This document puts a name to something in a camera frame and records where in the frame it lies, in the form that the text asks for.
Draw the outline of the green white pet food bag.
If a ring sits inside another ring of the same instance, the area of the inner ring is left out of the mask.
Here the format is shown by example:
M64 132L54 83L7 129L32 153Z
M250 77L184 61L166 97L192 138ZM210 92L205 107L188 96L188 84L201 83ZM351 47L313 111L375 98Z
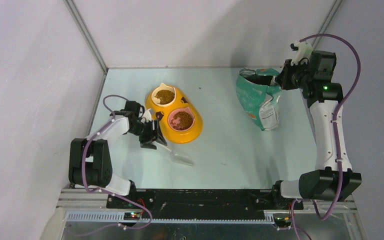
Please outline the green white pet food bag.
M282 89L275 82L279 74L274 68L243 68L235 82L240 105L262 131L275 129L280 124L278 101Z

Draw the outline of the clear plastic food scoop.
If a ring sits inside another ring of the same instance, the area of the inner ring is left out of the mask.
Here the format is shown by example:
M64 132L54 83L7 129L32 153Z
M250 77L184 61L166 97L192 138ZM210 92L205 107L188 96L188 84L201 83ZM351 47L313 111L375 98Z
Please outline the clear plastic food scoop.
M177 150L173 145L163 145L156 143L158 148L163 148L168 151L170 159L177 164L193 167L195 165L193 159L186 153Z

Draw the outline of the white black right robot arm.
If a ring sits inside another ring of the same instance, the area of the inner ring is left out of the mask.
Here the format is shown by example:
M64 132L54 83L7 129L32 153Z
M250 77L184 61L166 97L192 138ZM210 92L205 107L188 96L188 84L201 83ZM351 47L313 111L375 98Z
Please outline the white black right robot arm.
M287 59L275 82L282 90L300 89L314 125L316 162L298 180L277 181L271 204L284 209L291 199L344 201L362 183L348 159L342 126L342 86L332 82L334 52L313 51L298 62Z

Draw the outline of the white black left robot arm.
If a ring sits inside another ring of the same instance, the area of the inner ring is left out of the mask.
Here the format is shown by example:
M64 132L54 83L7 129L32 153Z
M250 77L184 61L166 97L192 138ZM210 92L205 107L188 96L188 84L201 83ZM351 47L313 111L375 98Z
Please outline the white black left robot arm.
M113 172L111 146L123 135L138 137L141 148L157 149L167 146L158 120L136 101L128 100L123 109L111 111L108 122L86 138L75 138L70 143L68 179L84 188L95 186L109 194L119 195L125 208L133 208L138 194L131 189L133 182Z

